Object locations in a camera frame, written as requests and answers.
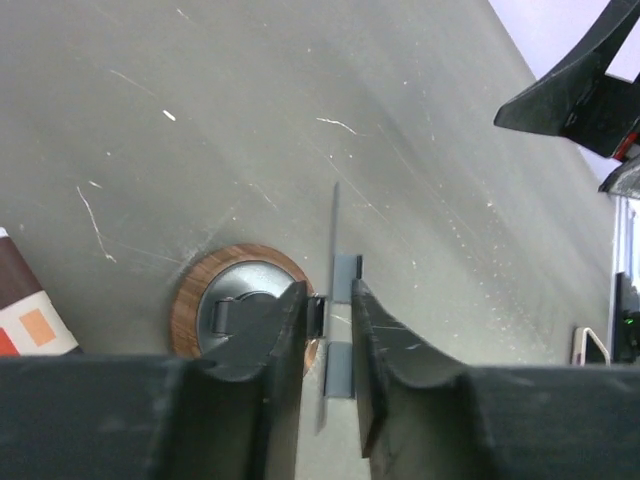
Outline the grey phone stand wooden base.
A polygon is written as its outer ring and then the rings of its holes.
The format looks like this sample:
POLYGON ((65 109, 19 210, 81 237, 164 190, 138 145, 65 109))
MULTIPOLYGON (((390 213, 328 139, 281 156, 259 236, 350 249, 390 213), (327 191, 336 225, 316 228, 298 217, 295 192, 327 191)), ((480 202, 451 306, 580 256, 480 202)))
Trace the grey phone stand wooden base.
MULTIPOLYGON (((352 399, 352 342, 339 332, 336 314, 351 303, 351 285, 362 276, 363 260, 337 249, 339 187, 333 189, 329 221, 328 285, 314 288, 303 302, 306 315, 304 367, 319 369, 316 429, 327 423, 332 399, 352 399)), ((301 267, 281 251, 261 244, 224 247, 197 261, 181 280, 169 313, 169 338, 174 353, 188 357, 210 354, 261 317, 295 282, 307 283, 301 267)))

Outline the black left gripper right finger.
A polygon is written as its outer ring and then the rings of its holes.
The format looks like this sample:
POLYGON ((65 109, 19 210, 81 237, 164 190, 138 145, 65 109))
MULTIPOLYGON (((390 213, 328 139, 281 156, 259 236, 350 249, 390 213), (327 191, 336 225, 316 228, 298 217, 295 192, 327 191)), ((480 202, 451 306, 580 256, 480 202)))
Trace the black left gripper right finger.
POLYGON ((352 285, 353 374, 375 479, 635 479, 639 372, 472 366, 352 285))

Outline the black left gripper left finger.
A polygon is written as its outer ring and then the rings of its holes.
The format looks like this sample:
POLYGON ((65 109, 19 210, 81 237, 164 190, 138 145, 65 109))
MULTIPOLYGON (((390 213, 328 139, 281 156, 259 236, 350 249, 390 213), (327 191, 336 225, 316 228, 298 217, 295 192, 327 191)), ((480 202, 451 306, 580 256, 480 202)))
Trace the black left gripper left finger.
POLYGON ((5 479, 290 479, 306 285, 244 309, 198 359, 73 354, 1 362, 5 479))

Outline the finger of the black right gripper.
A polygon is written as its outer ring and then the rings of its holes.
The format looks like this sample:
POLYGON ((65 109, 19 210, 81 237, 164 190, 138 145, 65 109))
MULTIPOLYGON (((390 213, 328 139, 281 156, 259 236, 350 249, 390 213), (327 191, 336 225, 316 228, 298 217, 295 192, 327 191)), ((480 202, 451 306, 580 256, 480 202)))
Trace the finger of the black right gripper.
POLYGON ((639 82, 606 70, 638 20, 637 1, 609 2, 564 58, 498 109, 494 124, 625 157, 639 143, 639 82))
POLYGON ((599 186, 599 191, 629 198, 640 199, 640 159, 633 158, 621 163, 599 186))

